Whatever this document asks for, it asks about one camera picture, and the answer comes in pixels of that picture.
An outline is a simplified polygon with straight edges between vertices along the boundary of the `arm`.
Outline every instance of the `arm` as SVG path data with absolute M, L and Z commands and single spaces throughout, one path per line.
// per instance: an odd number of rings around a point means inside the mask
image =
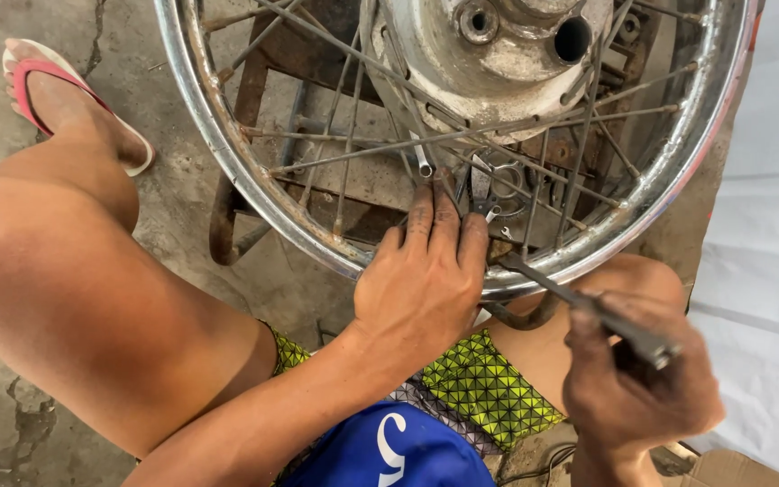
M 384 398 L 472 324 L 487 228 L 442 190 L 417 189 L 354 293 L 356 318 L 319 354 L 167 439 L 124 487 L 266 487 L 316 437 Z
M 572 311 L 566 341 L 573 361 L 564 381 L 564 404 L 579 432 L 572 485 L 660 486 L 648 450 L 717 426 L 725 415 L 718 382 L 702 336 L 680 310 L 628 294 L 599 300 L 681 345 L 682 354 L 657 372 L 619 369 L 600 321 Z

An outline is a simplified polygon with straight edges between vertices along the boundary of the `cable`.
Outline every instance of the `cable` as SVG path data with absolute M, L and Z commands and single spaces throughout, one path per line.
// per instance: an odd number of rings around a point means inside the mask
M 572 444 L 570 446 L 565 446 L 563 448 L 559 448 L 554 453 L 552 453 L 551 457 L 549 458 L 549 466 L 542 470 L 534 470 L 527 473 L 522 473 L 519 475 L 515 475 L 510 478 L 502 479 L 500 482 L 497 482 L 498 487 L 503 487 L 507 483 L 512 483 L 517 480 L 522 480 L 525 478 L 537 478 L 537 477 L 543 477 L 546 476 L 546 487 L 549 487 L 549 482 L 551 482 L 551 472 L 555 469 L 558 465 L 565 462 L 567 459 L 573 456 L 573 453 L 576 452 L 576 444 Z

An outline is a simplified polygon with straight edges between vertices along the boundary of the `leg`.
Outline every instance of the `leg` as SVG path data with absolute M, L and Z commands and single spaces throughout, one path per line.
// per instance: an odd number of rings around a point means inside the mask
M 131 238 L 136 138 L 70 83 L 32 73 L 28 90 L 56 136 L 0 164 L 0 357 L 143 457 L 269 379 L 275 340 Z
M 570 287 L 640 294 L 681 309 L 687 304 L 681 281 L 674 271 L 662 262 L 630 254 L 612 257 Z M 511 303 L 509 309 L 517 315 L 530 313 L 541 298 L 541 294 L 520 298 Z M 564 345 L 564 337 L 569 331 L 567 305 L 562 303 L 551 320 L 532 331 L 517 331 L 493 320 L 486 322 L 486 326 L 495 349 L 549 403 L 565 412 L 562 388 L 570 362 L 569 349 Z

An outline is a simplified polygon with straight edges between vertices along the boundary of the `blue shirt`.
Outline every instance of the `blue shirt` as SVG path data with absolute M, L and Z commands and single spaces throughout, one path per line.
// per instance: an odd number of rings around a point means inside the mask
M 494 487 L 476 450 L 448 426 L 382 401 L 334 426 L 283 487 Z

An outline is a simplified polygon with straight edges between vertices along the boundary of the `foot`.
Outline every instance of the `foot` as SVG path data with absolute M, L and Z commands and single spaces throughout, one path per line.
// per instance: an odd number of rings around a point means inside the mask
M 27 42 L 7 39 L 5 46 L 17 61 L 49 61 L 47 56 Z M 8 71 L 13 71 L 16 69 L 16 62 L 7 61 L 5 67 Z M 16 99 L 14 74 L 5 73 L 5 80 L 8 82 L 8 95 Z M 50 132 L 85 134 L 87 129 L 94 129 L 94 132 L 115 150 L 119 161 L 125 167 L 140 167 L 146 162 L 146 146 L 140 138 L 75 84 L 51 74 L 33 71 L 28 74 L 26 89 L 38 120 L 42 121 Z M 12 102 L 11 107 L 18 115 L 23 115 L 17 103 Z

